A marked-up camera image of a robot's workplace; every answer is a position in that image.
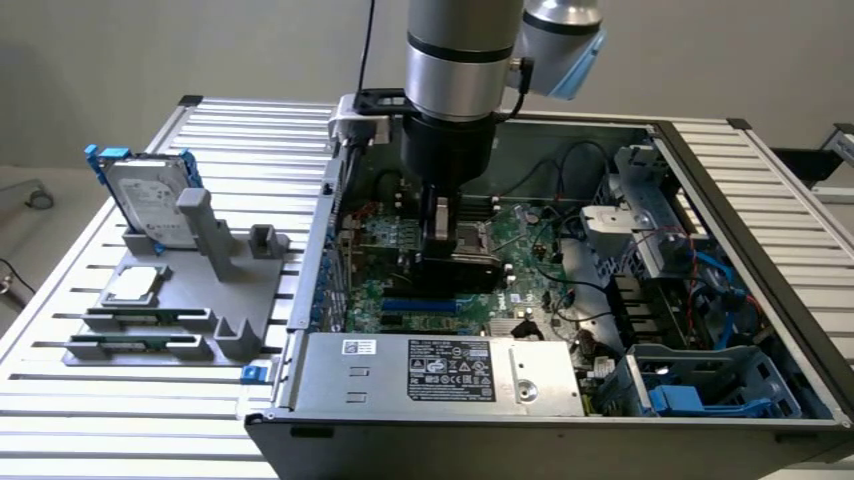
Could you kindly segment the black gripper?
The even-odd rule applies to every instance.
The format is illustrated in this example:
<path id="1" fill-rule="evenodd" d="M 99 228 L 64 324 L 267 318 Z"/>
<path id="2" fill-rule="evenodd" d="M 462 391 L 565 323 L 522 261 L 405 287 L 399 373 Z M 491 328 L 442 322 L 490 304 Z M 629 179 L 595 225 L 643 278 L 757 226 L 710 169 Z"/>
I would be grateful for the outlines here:
<path id="1" fill-rule="evenodd" d="M 415 113 L 403 117 L 402 126 L 402 160 L 422 181 L 422 255 L 447 258 L 458 244 L 461 189 L 489 166 L 497 115 L 453 122 Z"/>

